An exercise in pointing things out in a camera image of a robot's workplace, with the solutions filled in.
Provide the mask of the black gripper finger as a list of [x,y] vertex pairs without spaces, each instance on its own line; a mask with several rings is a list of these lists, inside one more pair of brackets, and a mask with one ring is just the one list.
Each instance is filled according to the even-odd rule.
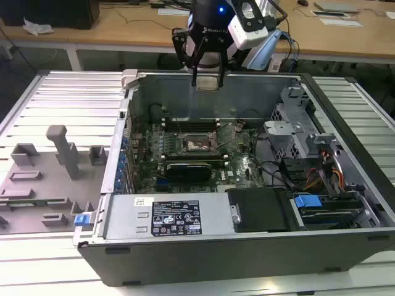
[[225,78],[226,71],[232,71],[234,68],[234,60],[233,58],[228,58],[227,50],[221,51],[219,53],[220,62],[219,62],[219,71],[218,71],[218,88],[223,87],[223,82]]
[[200,43],[195,44],[193,54],[188,55],[186,52],[188,37],[189,31],[187,29],[172,29],[172,42],[178,57],[178,61],[187,68],[192,69],[193,77],[191,86],[195,87],[197,85],[198,65],[204,53],[206,52],[206,38],[201,39]]

